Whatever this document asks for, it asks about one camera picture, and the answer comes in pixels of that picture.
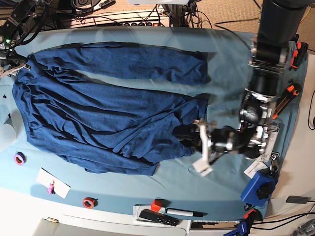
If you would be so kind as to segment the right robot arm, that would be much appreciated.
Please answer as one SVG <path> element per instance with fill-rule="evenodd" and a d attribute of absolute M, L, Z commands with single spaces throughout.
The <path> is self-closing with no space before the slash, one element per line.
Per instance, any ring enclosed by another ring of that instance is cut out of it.
<path fill-rule="evenodd" d="M 22 68 L 30 70 L 28 58 L 15 48 L 32 42 L 44 26 L 50 0 L 22 0 L 0 27 L 0 77 L 15 76 Z"/>

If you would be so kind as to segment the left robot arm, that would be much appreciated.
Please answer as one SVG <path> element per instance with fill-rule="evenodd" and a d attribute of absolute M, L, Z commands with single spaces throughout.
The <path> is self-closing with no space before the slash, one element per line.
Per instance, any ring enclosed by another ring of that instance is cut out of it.
<path fill-rule="evenodd" d="M 278 82 L 283 77 L 289 54 L 307 7 L 313 0 L 265 0 L 260 24 L 252 46 L 252 78 L 245 89 L 239 111 L 239 129 L 230 126 L 202 131 L 205 122 L 198 120 L 180 125 L 173 135 L 185 146 L 214 153 L 237 152 L 248 159 L 262 155 L 267 146 L 272 116 L 276 107 Z"/>

